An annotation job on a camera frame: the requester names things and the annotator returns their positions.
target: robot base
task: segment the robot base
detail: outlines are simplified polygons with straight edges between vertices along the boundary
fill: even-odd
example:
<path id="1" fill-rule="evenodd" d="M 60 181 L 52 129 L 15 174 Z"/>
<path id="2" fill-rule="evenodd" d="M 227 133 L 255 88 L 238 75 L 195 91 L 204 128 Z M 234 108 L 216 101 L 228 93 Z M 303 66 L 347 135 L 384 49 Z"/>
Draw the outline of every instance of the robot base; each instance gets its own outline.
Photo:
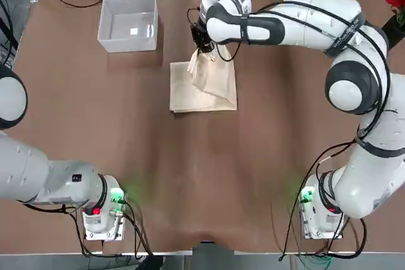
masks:
<path id="1" fill-rule="evenodd" d="M 332 239 L 338 227 L 341 214 L 334 214 L 326 209 L 318 193 L 318 180 L 315 175 L 308 178 L 299 195 L 299 211 L 302 233 L 307 239 Z M 344 220 L 341 221 L 335 239 L 340 239 Z"/>
<path id="2" fill-rule="evenodd" d="M 117 180 L 112 176 L 105 175 L 107 182 L 106 202 L 100 209 L 100 214 L 88 216 L 83 213 L 83 223 L 86 240 L 123 240 L 125 218 L 116 215 L 115 212 L 123 212 L 124 205 L 117 201 L 123 200 L 124 194 Z"/>

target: white label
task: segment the white label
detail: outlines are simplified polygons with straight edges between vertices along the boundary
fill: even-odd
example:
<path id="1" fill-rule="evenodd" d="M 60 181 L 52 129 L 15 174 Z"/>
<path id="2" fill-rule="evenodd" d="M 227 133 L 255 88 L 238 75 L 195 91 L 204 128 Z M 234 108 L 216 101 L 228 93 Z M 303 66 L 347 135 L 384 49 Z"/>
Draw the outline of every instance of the white label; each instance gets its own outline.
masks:
<path id="1" fill-rule="evenodd" d="M 138 35 L 138 28 L 131 28 L 129 33 L 130 35 Z"/>
<path id="2" fill-rule="evenodd" d="M 95 216 L 86 216 L 85 222 L 86 224 L 101 224 L 101 216 L 100 215 L 95 215 Z"/>
<path id="3" fill-rule="evenodd" d="M 339 216 L 330 216 L 330 215 L 327 215 L 327 223 L 334 224 L 334 223 L 336 223 L 337 221 L 340 221 L 340 215 L 339 215 Z"/>

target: white plastic bin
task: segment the white plastic bin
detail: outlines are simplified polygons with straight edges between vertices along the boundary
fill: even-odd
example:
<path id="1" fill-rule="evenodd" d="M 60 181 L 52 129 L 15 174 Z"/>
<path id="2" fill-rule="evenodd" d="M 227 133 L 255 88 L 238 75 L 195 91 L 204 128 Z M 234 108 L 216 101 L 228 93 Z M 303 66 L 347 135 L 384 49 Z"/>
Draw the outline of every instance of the white plastic bin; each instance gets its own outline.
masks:
<path id="1" fill-rule="evenodd" d="M 156 50 L 156 0 L 103 0 L 97 39 L 107 52 Z"/>

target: brown table surface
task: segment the brown table surface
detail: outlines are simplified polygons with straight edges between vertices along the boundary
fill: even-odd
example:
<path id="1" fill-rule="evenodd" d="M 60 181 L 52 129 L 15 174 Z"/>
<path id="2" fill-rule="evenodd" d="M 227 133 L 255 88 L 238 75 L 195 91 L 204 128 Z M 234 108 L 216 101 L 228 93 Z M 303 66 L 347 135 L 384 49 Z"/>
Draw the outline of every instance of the brown table surface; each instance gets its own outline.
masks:
<path id="1" fill-rule="evenodd" d="M 252 0 L 254 9 L 272 1 L 279 0 Z M 376 25 L 391 16 L 384 0 L 358 1 Z M 322 150 L 353 137 L 359 120 L 325 99 L 331 60 L 320 51 L 286 46 L 240 48 L 236 112 L 175 117 L 169 112 L 169 66 L 188 61 L 195 49 L 185 13 L 199 2 L 158 0 L 158 50 L 108 54 L 97 41 L 100 5 L 77 9 L 39 0 L 15 65 L 28 89 L 28 112 L 8 133 L 50 159 L 89 161 L 115 176 L 139 202 L 155 252 L 187 250 L 201 240 L 280 252 L 287 203 L 300 180 Z M 389 56 L 392 71 L 405 72 L 403 47 Z M 366 251 L 405 252 L 404 199 L 399 190 L 366 218 Z M 0 254 L 80 252 L 70 218 L 12 201 L 1 201 L 0 208 Z M 361 226 L 354 224 L 361 239 Z M 99 250 L 99 243 L 91 249 Z M 321 246 L 309 241 L 301 250 Z M 347 229 L 334 250 L 355 248 Z M 123 242 L 107 243 L 104 251 L 133 252 L 130 227 Z M 291 237 L 289 252 L 296 251 Z"/>

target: green indicator light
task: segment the green indicator light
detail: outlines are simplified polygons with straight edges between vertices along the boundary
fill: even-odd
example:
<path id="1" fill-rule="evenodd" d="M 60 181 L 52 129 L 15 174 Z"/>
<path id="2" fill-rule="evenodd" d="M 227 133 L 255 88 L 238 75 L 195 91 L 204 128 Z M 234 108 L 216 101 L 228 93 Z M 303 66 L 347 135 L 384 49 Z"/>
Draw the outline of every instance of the green indicator light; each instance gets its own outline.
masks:
<path id="1" fill-rule="evenodd" d="M 120 188 L 112 188 L 111 201 L 119 202 L 120 200 L 124 200 L 124 191 Z"/>
<path id="2" fill-rule="evenodd" d="M 307 200 L 308 202 L 311 202 L 313 199 L 313 195 L 315 193 L 314 187 L 305 187 L 301 191 L 302 193 L 302 198 L 304 200 Z"/>

